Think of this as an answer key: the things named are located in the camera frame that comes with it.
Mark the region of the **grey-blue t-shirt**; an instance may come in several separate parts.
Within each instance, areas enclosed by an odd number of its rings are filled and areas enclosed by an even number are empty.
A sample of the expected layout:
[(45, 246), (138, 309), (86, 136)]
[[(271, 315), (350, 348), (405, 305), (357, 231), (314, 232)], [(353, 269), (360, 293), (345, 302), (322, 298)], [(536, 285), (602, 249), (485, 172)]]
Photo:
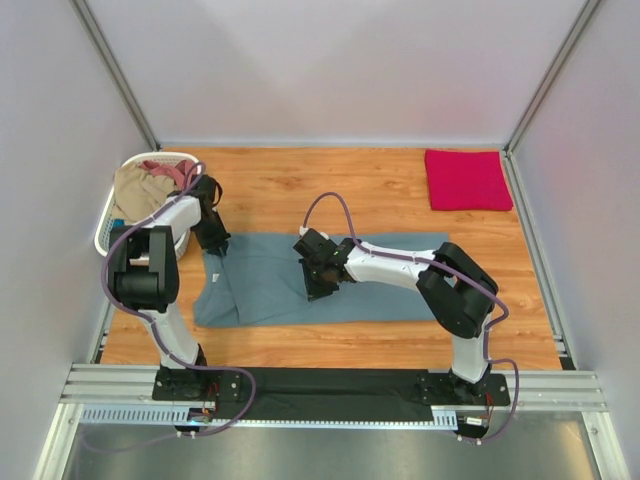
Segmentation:
[(334, 294), (310, 301), (298, 236), (235, 233), (227, 253), (205, 253), (204, 289), (194, 322), (208, 328), (317, 325), (345, 322), (433, 321), (422, 296), (380, 283), (343, 283)]

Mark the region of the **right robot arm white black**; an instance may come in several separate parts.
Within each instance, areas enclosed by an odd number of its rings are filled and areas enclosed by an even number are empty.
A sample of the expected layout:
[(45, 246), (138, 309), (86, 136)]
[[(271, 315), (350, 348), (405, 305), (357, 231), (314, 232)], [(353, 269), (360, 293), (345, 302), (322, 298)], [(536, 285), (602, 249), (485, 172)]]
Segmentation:
[(379, 283), (420, 294), (452, 339), (451, 390), (461, 398), (485, 393), (491, 366), (487, 325), (496, 305), (497, 284), (459, 246), (436, 250), (383, 248), (350, 238), (335, 243), (307, 231), (294, 244), (308, 297), (330, 296), (341, 283)]

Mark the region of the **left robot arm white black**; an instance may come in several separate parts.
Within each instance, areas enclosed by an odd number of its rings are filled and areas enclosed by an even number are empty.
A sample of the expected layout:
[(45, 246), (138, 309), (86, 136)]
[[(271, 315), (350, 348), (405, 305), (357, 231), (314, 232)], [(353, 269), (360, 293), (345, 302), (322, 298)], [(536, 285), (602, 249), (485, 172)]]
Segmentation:
[(156, 386), (202, 389), (206, 358), (188, 332), (177, 297), (180, 288), (175, 241), (193, 233), (202, 251), (222, 257), (231, 235), (214, 194), (174, 195), (135, 226), (116, 226), (109, 238), (103, 286), (116, 307), (137, 316), (160, 352)]

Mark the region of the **pink shirt in basket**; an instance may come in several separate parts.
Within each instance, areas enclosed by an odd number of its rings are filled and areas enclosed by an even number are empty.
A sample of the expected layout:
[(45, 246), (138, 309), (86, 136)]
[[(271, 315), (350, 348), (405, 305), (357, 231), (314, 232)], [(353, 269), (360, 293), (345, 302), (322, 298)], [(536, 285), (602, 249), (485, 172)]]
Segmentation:
[(182, 190), (190, 180), (190, 171), (194, 162), (181, 160), (177, 164), (159, 163), (151, 160), (144, 161), (140, 167), (152, 176), (167, 176), (171, 178), (178, 190)]

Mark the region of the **beige shirt in basket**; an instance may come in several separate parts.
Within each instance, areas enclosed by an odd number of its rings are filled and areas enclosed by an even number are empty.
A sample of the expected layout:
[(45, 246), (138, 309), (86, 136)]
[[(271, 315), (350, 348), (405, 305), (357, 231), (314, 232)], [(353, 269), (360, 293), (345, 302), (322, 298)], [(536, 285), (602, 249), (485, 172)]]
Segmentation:
[(144, 220), (164, 205), (175, 187), (169, 176), (154, 176), (135, 164), (123, 165), (114, 175), (112, 215), (126, 224)]

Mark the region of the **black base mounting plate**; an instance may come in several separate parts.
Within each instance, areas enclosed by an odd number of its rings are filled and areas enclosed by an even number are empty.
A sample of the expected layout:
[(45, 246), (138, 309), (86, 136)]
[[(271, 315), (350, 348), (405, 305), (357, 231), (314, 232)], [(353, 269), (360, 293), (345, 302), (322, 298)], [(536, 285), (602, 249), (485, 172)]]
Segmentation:
[(245, 374), (204, 371), (202, 389), (165, 390), (154, 386), (155, 401), (211, 403), (213, 413), (321, 413), (359, 418), (415, 417), (435, 406), (506, 407), (506, 379), (489, 374), (480, 396), (461, 398), (451, 390), (449, 373), (398, 369), (249, 368)]

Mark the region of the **folded magenta t-shirt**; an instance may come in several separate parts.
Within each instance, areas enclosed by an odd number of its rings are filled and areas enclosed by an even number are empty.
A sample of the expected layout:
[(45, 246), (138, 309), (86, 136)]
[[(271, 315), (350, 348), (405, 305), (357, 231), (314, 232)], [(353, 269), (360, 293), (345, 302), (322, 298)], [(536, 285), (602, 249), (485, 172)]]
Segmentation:
[(436, 211), (510, 211), (513, 200), (497, 151), (427, 149), (430, 206)]

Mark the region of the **left aluminium frame post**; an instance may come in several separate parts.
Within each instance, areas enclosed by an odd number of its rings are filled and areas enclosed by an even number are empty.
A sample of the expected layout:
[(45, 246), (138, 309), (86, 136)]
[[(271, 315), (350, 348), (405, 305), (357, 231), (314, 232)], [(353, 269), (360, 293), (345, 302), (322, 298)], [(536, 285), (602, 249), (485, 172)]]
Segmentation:
[(147, 147), (152, 151), (158, 151), (161, 144), (154, 134), (151, 124), (146, 118), (89, 2), (70, 0), (69, 3)]

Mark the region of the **aluminium frame post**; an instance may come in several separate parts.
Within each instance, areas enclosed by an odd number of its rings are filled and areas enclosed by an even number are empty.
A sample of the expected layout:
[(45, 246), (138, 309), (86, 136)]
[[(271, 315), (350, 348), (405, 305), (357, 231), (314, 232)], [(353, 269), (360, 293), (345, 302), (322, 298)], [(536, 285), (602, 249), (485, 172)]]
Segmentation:
[(147, 147), (152, 151), (158, 151), (161, 144), (154, 134), (151, 124), (146, 118), (89, 2), (70, 0), (69, 3)]
[(517, 122), (513, 133), (505, 143), (503, 150), (507, 155), (513, 154), (524, 139), (536, 115), (603, 4), (603, 0), (587, 0), (583, 2), (578, 15), (561, 42), (524, 113)]

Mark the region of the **aluminium front rail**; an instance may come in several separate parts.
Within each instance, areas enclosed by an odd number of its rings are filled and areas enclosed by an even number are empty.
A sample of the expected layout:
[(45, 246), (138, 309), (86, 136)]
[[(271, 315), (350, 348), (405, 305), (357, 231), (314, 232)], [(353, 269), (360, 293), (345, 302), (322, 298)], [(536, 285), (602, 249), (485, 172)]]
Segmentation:
[[(74, 364), (67, 376), (62, 403), (147, 404), (157, 368), (152, 365)], [(518, 377), (502, 372), (507, 386), (519, 385), (517, 408), (525, 411), (608, 410), (594, 372), (522, 370)]]

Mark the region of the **right aluminium frame post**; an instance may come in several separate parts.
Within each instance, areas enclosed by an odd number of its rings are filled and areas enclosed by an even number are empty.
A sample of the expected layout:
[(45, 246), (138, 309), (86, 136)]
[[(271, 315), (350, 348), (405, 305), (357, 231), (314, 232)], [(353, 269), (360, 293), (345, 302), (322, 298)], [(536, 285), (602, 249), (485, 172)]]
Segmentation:
[(587, 0), (583, 2), (578, 15), (561, 42), (524, 113), (517, 122), (513, 133), (505, 143), (503, 150), (507, 155), (513, 154), (524, 139), (536, 115), (603, 4), (603, 0)]

